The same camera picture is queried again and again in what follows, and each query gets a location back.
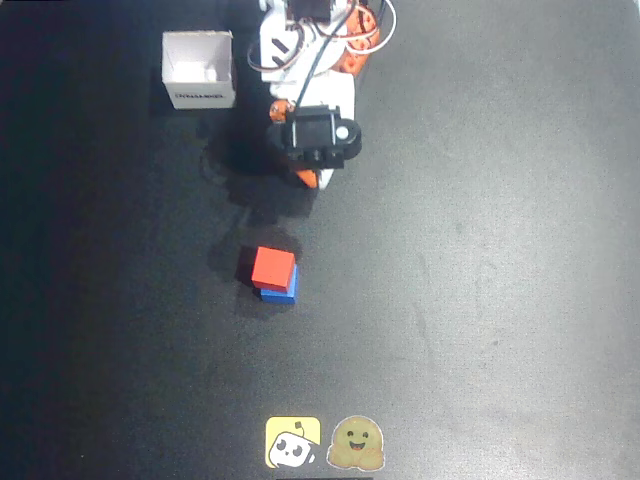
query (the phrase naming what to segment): sticker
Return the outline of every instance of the sticker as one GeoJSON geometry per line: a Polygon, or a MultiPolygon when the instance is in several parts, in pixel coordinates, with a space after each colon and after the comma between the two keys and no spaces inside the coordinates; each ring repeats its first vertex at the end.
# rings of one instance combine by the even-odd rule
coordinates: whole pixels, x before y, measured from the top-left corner
{"type": "Polygon", "coordinates": [[[345,418],[333,431],[327,462],[332,467],[343,470],[381,470],[384,468],[383,443],[382,430],[370,418],[345,418]]]}
{"type": "Polygon", "coordinates": [[[265,462],[269,468],[298,468],[316,459],[320,421],[313,417],[271,417],[267,421],[265,462]]]}

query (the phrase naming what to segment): white cardboard box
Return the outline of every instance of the white cardboard box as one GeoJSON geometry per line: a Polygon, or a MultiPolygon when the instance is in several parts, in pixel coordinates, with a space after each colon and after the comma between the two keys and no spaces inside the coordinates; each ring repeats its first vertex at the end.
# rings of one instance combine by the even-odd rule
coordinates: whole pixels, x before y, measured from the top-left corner
{"type": "Polygon", "coordinates": [[[162,82],[174,108],[230,108],[235,102],[231,32],[164,32],[162,82]]]}

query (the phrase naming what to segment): robot logo sticker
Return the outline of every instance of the robot logo sticker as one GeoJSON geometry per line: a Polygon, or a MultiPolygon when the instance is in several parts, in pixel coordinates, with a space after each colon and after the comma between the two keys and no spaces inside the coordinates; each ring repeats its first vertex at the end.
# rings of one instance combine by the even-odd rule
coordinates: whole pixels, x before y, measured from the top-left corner
{"type": "Polygon", "coordinates": [[[313,463],[320,445],[320,421],[313,417],[271,417],[267,421],[265,462],[269,468],[313,463]]]}

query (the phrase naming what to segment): cable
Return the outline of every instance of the cable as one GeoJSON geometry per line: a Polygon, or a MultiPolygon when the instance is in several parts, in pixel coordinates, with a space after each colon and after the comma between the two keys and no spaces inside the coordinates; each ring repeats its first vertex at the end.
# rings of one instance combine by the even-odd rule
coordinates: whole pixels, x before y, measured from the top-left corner
{"type": "Polygon", "coordinates": [[[296,44],[296,51],[291,55],[291,58],[289,58],[289,60],[287,60],[282,65],[279,65],[277,67],[263,67],[262,65],[258,65],[254,63],[253,60],[251,60],[251,55],[258,43],[258,42],[253,42],[249,45],[249,48],[247,49],[247,63],[249,64],[249,66],[256,72],[272,73],[272,72],[279,72],[281,70],[285,70],[289,68],[291,65],[293,65],[293,62],[295,62],[300,56],[300,54],[302,53],[302,50],[304,49],[304,42],[305,42],[304,28],[296,24],[296,29],[298,30],[298,43],[296,44]]]}
{"type": "MultiPolygon", "coordinates": [[[[353,12],[356,11],[356,8],[358,7],[358,5],[359,5],[358,0],[351,0],[351,8],[349,9],[349,12],[347,13],[347,15],[345,15],[345,17],[342,20],[340,20],[338,25],[336,25],[336,28],[333,29],[333,32],[331,32],[331,35],[335,35],[336,33],[338,33],[338,31],[344,26],[344,24],[347,23],[347,20],[353,14],[353,12]]],[[[296,101],[296,104],[294,106],[294,110],[293,110],[294,115],[296,110],[298,109],[298,105],[302,103],[304,94],[307,93],[307,88],[309,88],[309,83],[313,78],[313,74],[315,73],[316,68],[318,68],[318,64],[320,63],[320,59],[322,58],[322,55],[324,54],[324,51],[327,49],[330,43],[331,43],[331,36],[325,39],[324,43],[322,44],[322,47],[320,47],[320,50],[318,50],[318,54],[316,55],[316,58],[313,61],[313,64],[311,64],[311,68],[309,69],[307,78],[305,79],[304,84],[302,85],[302,90],[300,90],[300,95],[298,95],[298,100],[296,101]]]]}
{"type": "Polygon", "coordinates": [[[349,50],[350,53],[353,53],[354,55],[370,55],[372,53],[379,52],[385,47],[385,45],[387,45],[387,43],[389,43],[389,40],[391,40],[391,37],[393,37],[393,34],[396,33],[396,26],[398,24],[398,15],[396,13],[396,9],[393,6],[393,3],[391,3],[391,0],[384,0],[384,1],[389,6],[389,10],[391,10],[391,14],[393,15],[393,24],[391,25],[391,31],[389,32],[389,35],[387,35],[386,38],[375,47],[368,48],[366,50],[357,50],[353,48],[349,44],[349,42],[347,42],[347,50],[349,50]]]}
{"type": "MultiPolygon", "coordinates": [[[[366,7],[363,7],[362,5],[358,5],[356,8],[358,11],[362,13],[369,13],[369,14],[372,13],[371,10],[369,10],[366,7]]],[[[356,33],[353,35],[329,35],[328,33],[323,32],[316,22],[313,22],[313,26],[316,28],[320,36],[325,38],[330,37],[332,40],[366,40],[367,38],[374,36],[378,32],[378,25],[376,25],[376,28],[365,33],[356,33]]]]}
{"type": "Polygon", "coordinates": [[[384,18],[384,13],[386,11],[387,11],[386,0],[380,0],[380,10],[378,10],[378,25],[382,25],[382,19],[384,18]]]}

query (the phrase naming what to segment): stacked blocks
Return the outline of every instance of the stacked blocks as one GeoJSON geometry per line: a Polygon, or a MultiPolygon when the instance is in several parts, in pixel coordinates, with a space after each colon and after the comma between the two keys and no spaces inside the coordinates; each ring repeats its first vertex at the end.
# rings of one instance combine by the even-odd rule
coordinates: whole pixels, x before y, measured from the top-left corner
{"type": "Polygon", "coordinates": [[[251,281],[260,289],[263,301],[295,304],[298,267],[293,253],[259,247],[251,281]]]}
{"type": "Polygon", "coordinates": [[[267,303],[280,303],[283,305],[294,305],[296,303],[296,293],[298,289],[298,266],[294,265],[291,275],[291,285],[287,293],[280,293],[274,290],[261,289],[260,297],[267,303]]]}

